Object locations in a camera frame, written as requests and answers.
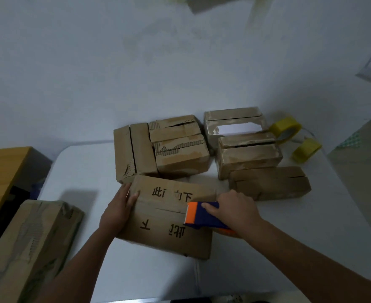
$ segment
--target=white floor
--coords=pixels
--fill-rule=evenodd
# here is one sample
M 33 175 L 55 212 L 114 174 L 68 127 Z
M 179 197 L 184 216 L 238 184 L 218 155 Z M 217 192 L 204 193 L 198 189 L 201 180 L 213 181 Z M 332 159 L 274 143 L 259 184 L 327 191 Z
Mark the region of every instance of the white floor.
M 352 198 L 371 225 L 371 121 L 360 130 L 362 145 L 332 151 L 328 158 Z M 213 298 L 214 303 L 250 303 L 264 300 L 271 303 L 306 303 L 309 300 L 300 291 L 223 296 Z

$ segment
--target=white table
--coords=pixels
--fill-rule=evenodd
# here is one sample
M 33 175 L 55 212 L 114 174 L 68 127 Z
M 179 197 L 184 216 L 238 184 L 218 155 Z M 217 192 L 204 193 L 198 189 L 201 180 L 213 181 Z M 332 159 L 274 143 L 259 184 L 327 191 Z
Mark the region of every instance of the white table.
M 296 144 L 282 147 L 281 165 Z M 258 203 L 263 218 L 348 268 L 371 278 L 371 228 L 322 152 L 303 165 L 312 191 L 301 199 Z M 185 179 L 227 190 L 216 166 Z M 72 257 L 97 228 L 120 184 L 113 143 L 72 146 L 55 161 L 42 200 L 64 200 L 86 212 Z M 199 261 L 115 239 L 98 276 L 92 302 L 179 299 L 240 292 L 280 291 L 294 285 L 241 239 L 214 234 L 211 258 Z

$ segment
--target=cardboard box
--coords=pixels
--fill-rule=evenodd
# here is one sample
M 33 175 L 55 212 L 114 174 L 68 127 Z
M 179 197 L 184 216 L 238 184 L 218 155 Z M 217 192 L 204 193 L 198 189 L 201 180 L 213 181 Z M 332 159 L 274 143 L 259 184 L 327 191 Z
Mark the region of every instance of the cardboard box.
M 258 107 L 205 112 L 203 125 L 209 147 L 213 152 L 218 149 L 220 137 L 268 130 L 268 124 Z
M 32 302 L 62 269 L 83 212 L 27 200 L 0 238 L 0 303 Z
M 118 182 L 132 182 L 134 175 L 158 177 L 155 155 L 147 123 L 114 130 L 115 169 Z
M 134 210 L 118 238 L 199 259 L 209 259 L 212 231 L 184 226 L 187 203 L 216 200 L 203 185 L 135 176 L 130 193 L 140 191 Z
M 220 180 L 227 179 L 231 171 L 275 167 L 282 160 L 281 149 L 270 132 L 220 137 L 218 146 Z
M 201 134 L 194 115 L 158 120 L 149 123 L 151 142 L 182 138 Z
M 154 148 L 163 178 L 189 177 L 209 169 L 209 151 L 201 134 L 156 142 Z
M 300 198 L 311 191 L 309 179 L 300 167 L 233 171 L 229 188 L 256 201 Z

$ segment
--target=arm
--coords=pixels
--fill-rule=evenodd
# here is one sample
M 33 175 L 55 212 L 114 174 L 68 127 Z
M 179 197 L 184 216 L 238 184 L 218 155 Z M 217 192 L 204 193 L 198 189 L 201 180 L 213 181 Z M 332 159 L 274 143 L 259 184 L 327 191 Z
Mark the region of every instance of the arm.
M 124 227 L 139 193 L 127 200 L 130 184 L 123 184 L 101 216 L 99 228 L 45 288 L 35 303 L 90 302 L 98 273 L 115 236 Z
M 371 281 L 293 239 L 260 217 L 253 199 L 231 190 L 219 208 L 202 206 L 271 261 L 312 302 L 371 302 Z

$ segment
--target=white wall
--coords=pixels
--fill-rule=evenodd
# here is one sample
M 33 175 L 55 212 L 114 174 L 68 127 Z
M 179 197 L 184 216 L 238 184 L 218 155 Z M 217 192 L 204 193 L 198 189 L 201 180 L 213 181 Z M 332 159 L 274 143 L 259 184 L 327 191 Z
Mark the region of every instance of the white wall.
M 284 110 L 326 151 L 371 118 L 371 0 L 0 0 L 0 147 L 50 158 L 114 128 L 212 109 Z

